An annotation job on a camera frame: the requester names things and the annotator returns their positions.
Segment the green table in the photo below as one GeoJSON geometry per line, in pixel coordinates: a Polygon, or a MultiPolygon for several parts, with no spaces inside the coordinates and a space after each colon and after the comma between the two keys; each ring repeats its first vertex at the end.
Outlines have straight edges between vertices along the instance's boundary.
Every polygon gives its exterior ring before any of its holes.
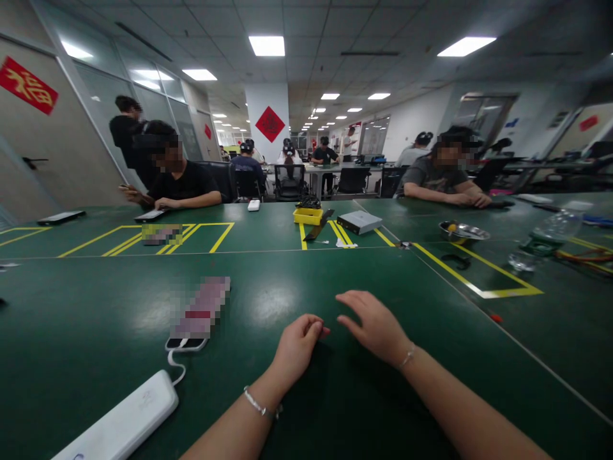
{"type": "MultiPolygon", "coordinates": [[[[586,199],[606,210],[611,195],[586,199]]],[[[175,377],[163,349],[172,315],[209,275],[232,278],[219,327],[204,350],[178,358],[188,367],[179,407],[133,458],[179,457],[265,370],[283,328],[304,312],[321,316],[332,334],[286,396],[263,458],[405,457],[407,447],[415,458],[456,458],[400,376],[336,325],[348,309],[334,295],[348,289],[378,296],[413,340],[554,458],[607,457],[610,283],[551,262],[528,280],[544,294],[486,299],[434,259],[459,250],[436,228],[456,217],[492,233],[474,253],[504,268],[515,240],[546,211],[523,203],[508,211],[409,200],[328,205],[335,215],[365,208],[387,229],[350,235],[359,247],[340,249],[328,225],[318,241],[330,244],[305,250],[293,204],[263,203],[257,213],[231,204],[168,215],[159,223],[186,224],[190,235],[171,254],[130,239],[140,230],[133,207],[1,233],[0,261],[21,265],[0,274],[9,301],[0,307],[0,458],[50,458],[159,369],[175,377]],[[390,247],[395,236],[418,246],[390,247]],[[483,311],[500,314],[502,327],[483,311]]],[[[613,242],[606,236],[584,229],[580,238],[613,242]]],[[[485,263],[462,276],[481,292],[523,288],[485,263]]]]}

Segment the red diamond sign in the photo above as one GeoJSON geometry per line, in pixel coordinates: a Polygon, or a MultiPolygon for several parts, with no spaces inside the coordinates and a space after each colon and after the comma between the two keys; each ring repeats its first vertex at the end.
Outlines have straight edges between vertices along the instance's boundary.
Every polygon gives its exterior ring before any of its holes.
{"type": "Polygon", "coordinates": [[[268,106],[255,124],[255,127],[264,134],[269,142],[273,142],[281,130],[285,128],[285,123],[279,118],[279,115],[268,106]]]}

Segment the silver bracelet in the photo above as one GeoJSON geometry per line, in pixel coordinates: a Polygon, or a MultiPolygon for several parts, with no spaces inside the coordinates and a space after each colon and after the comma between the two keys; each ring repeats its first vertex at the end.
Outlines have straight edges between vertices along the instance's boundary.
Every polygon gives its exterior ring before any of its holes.
{"type": "Polygon", "coordinates": [[[400,363],[400,365],[396,367],[396,369],[401,370],[404,367],[404,365],[413,358],[413,356],[415,355],[415,349],[416,349],[415,344],[411,342],[411,349],[407,353],[407,357],[404,358],[404,361],[400,363]]]}
{"type": "Polygon", "coordinates": [[[251,395],[249,394],[249,392],[247,391],[247,388],[249,388],[249,385],[247,385],[245,388],[243,388],[243,391],[245,392],[245,396],[246,396],[246,398],[249,400],[249,402],[251,403],[251,405],[252,405],[252,406],[253,406],[255,409],[257,409],[257,411],[258,411],[260,414],[262,414],[262,416],[263,416],[263,415],[265,415],[265,416],[267,416],[268,418],[270,418],[272,421],[274,421],[274,420],[278,420],[278,419],[279,419],[279,414],[280,414],[281,412],[283,412],[283,405],[282,405],[282,404],[279,404],[279,407],[276,409],[275,414],[273,415],[273,414],[271,414],[271,413],[270,413],[270,411],[269,411],[268,409],[263,408],[262,406],[260,406],[260,405],[257,403],[257,401],[254,399],[254,397],[253,397],[253,396],[251,396],[251,395]]]}

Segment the metal bowl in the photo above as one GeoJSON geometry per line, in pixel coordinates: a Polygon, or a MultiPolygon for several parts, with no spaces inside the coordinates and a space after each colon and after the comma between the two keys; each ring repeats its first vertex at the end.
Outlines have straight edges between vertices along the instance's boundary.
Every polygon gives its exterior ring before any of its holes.
{"type": "Polygon", "coordinates": [[[463,245],[466,242],[474,243],[481,240],[488,240],[490,238],[490,234],[485,230],[472,227],[468,224],[461,224],[456,220],[445,220],[439,224],[439,228],[441,229],[441,236],[444,240],[459,245],[463,245]],[[454,232],[448,231],[447,228],[451,224],[457,225],[458,229],[454,232]]]}

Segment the plastic water bottle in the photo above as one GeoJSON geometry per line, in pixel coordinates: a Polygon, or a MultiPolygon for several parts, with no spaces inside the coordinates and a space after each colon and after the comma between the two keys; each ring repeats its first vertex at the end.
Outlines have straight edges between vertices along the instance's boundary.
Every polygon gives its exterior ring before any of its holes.
{"type": "Polygon", "coordinates": [[[540,262],[579,233],[583,213],[591,207],[592,203],[584,201],[566,203],[559,213],[546,218],[530,232],[528,241],[509,255],[509,264],[516,270],[533,272],[540,262]]]}

